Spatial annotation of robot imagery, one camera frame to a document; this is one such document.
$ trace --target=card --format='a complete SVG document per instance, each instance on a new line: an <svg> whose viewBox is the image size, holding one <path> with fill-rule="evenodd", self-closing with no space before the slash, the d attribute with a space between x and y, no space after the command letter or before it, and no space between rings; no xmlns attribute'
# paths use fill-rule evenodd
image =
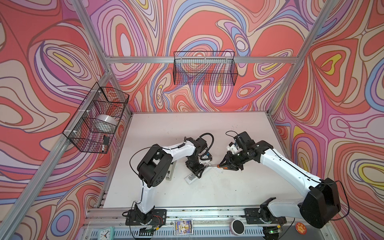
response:
<svg viewBox="0 0 384 240"><path fill-rule="evenodd" d="M175 235L193 234L192 219L175 221Z"/></svg>

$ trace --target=round speaker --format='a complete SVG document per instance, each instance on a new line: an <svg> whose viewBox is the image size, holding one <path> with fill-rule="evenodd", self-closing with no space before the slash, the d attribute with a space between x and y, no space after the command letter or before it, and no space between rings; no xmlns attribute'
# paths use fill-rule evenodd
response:
<svg viewBox="0 0 384 240"><path fill-rule="evenodd" d="M240 220L233 220L229 228L234 235L242 235L245 231L244 224Z"/></svg>

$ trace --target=wire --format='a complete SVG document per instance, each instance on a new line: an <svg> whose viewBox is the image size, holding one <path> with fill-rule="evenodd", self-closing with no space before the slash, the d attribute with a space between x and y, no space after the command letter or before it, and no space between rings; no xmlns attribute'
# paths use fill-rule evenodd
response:
<svg viewBox="0 0 384 240"><path fill-rule="evenodd" d="M202 136L205 136L205 135L211 136L212 142L211 142L211 145L206 149L206 151L205 151L205 153L203 155L207 154L207 152L211 149L212 145L214 144L214 140L215 140L214 136L211 133L208 133L208 132L201 134L199 138L201 138Z"/></svg>
<svg viewBox="0 0 384 240"><path fill-rule="evenodd" d="M135 201L132 202L131 210L130 210L130 212L129 212L129 220L131 220L131 212L132 212L132 208L133 208L133 204L134 204L134 203L135 203ZM135 236L132 234L131 225L129 225L129 231L130 231L130 233L131 233L133 239L134 239L134 240L137 240L137 239L135 238Z"/></svg>
<svg viewBox="0 0 384 240"><path fill-rule="evenodd" d="M232 130L229 130L229 131L225 132L225 135L230 136L230 137L233 137L233 138L236 137L236 136L234 137L234 136L228 135L227 133L229 133L229 132L234 132L234 133L236 133L236 136L239 135L237 132L232 131Z"/></svg>
<svg viewBox="0 0 384 240"><path fill-rule="evenodd" d="M157 219L159 220L159 226L164 225L164 221L160 216L157 216L157 215L154 215L154 216L157 217Z"/></svg>
<svg viewBox="0 0 384 240"><path fill-rule="evenodd" d="M293 225L293 223L295 222L295 220L296 220L296 218L293 218L293 221L292 221L291 225L289 225L289 227L287 228L287 230L285 230L285 232L284 232L284 233L283 233L277 240L281 239L281 238L288 232L288 230L289 230L290 227Z"/></svg>
<svg viewBox="0 0 384 240"><path fill-rule="evenodd" d="M332 183L323 183L323 182L315 181L315 180L313 180L313 179L311 179L311 180L314 181L314 182L317 182L317 183L319 183L319 184L323 184L323 185L332 185L332 184L334 184L334 183L339 182L339 183L341 184L341 187L343 188L343 192L344 192L345 199L347 200L348 211L347 211L347 213L346 213L344 216L342 216L342 217L340 217L340 218L337 218L337 219L331 219L331 221L338 221L338 220L341 220L341 219L345 218L346 216L348 216L349 211L350 211L349 201L348 201L347 194L345 193L344 185L343 185L343 183L342 183L340 180L337 180L337 181L335 181L334 183L333 183L333 182L332 182Z"/></svg>
<svg viewBox="0 0 384 240"><path fill-rule="evenodd" d="M141 151L143 151L144 149L151 148L151 147L157 147L157 146L150 146L150 147L145 147L145 148L143 148L143 149L140 149L140 150L138 150L137 152L135 152L135 154L133 154L132 157L131 157L131 159L129 160L129 166L131 167L132 171L133 171L137 176L139 176L139 174L136 173L135 170L133 170L133 167L132 167L132 165L131 165L131 160L132 160L132 158L133 158L138 152L141 152Z"/></svg>

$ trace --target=sticker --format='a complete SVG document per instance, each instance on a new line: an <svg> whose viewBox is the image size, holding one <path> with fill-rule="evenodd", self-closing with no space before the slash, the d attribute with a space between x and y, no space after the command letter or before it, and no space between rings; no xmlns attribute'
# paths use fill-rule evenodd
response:
<svg viewBox="0 0 384 240"><path fill-rule="evenodd" d="M300 234L306 234L307 233L307 228L305 227L304 224L301 222L296 223L296 231Z"/></svg>
<svg viewBox="0 0 384 240"><path fill-rule="evenodd" d="M175 221L175 235L193 234L192 219Z"/></svg>

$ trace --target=orange sticker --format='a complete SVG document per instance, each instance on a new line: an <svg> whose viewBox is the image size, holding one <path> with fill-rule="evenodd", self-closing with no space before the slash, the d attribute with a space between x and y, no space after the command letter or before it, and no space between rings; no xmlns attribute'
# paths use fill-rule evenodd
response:
<svg viewBox="0 0 384 240"><path fill-rule="evenodd" d="M296 223L296 231L300 234L306 234L307 233L307 228L305 227L304 224L301 222Z"/></svg>

